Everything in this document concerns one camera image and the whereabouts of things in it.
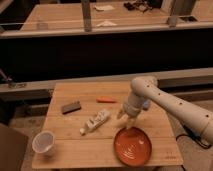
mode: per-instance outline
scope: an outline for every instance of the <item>metal bar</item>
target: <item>metal bar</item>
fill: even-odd
[[[91,22],[89,0],[81,0],[81,7],[82,7],[82,12],[83,12],[84,30],[86,32],[90,32],[90,31],[92,31],[92,22]]]
[[[189,69],[177,71],[150,72],[103,77],[88,77],[50,81],[28,82],[26,87],[9,89],[7,84],[0,84],[0,98],[4,101],[41,99],[51,97],[51,90],[60,82],[94,82],[94,81],[131,81],[134,77],[153,75],[159,80],[160,88],[213,85],[213,68]]]
[[[4,31],[2,34],[0,34],[0,39],[98,35],[98,34],[111,34],[111,33],[134,33],[134,32],[170,31],[170,30],[205,29],[205,28],[213,28],[213,21],[179,23],[176,25],[176,27],[169,27],[165,23],[165,24],[153,24],[141,26],[94,28],[92,32],[85,32],[84,29],[54,29],[54,30],[36,30],[36,31],[15,30],[15,31]]]

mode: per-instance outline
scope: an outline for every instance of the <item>wooden table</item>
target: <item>wooden table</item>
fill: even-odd
[[[116,119],[122,102],[130,92],[129,82],[59,83],[56,85],[47,112],[43,130],[56,136],[56,151],[52,158],[35,154],[32,167],[47,168],[96,168],[124,167],[113,150],[115,134],[125,126],[126,117]],[[99,96],[115,98],[118,103],[97,103]],[[61,106],[80,100],[82,109],[68,115],[61,114]],[[81,136],[79,129],[92,115],[102,109],[111,111],[111,118],[93,133]],[[136,121],[151,139],[152,155],[146,166],[181,165],[170,122],[165,111],[152,103]]]
[[[92,26],[109,20],[117,26],[134,26],[166,23],[168,14],[160,9],[145,13],[137,10],[128,11],[124,2],[91,3]],[[98,12],[94,6],[112,5],[115,9]],[[21,30],[39,30],[38,22],[46,23],[48,29],[83,28],[81,3],[74,4],[42,4],[36,5]]]

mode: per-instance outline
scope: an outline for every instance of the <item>cable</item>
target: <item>cable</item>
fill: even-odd
[[[176,141],[180,138],[180,137],[189,137],[191,138],[194,142],[196,142],[197,145],[199,145],[200,147],[202,147],[203,149],[207,150],[209,148],[212,147],[212,145],[210,144],[206,144],[202,141],[201,137],[198,135],[195,135],[189,128],[187,128],[186,126],[183,126],[183,128],[186,130],[186,132],[188,134],[180,134],[176,137]]]

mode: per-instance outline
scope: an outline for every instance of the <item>metal frame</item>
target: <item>metal frame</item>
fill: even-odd
[[[26,87],[15,89],[8,88],[7,84],[0,84],[0,98],[4,101],[48,98],[51,97],[55,84],[60,82],[131,81],[134,77],[144,75],[155,76],[159,80],[160,88],[206,85],[206,84],[213,85],[213,68],[200,68],[200,69],[174,70],[163,72],[103,76],[103,77],[35,81],[35,82],[27,82]]]

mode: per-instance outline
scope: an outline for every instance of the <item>black panel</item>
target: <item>black panel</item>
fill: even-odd
[[[213,67],[213,29],[0,40],[15,81]]]

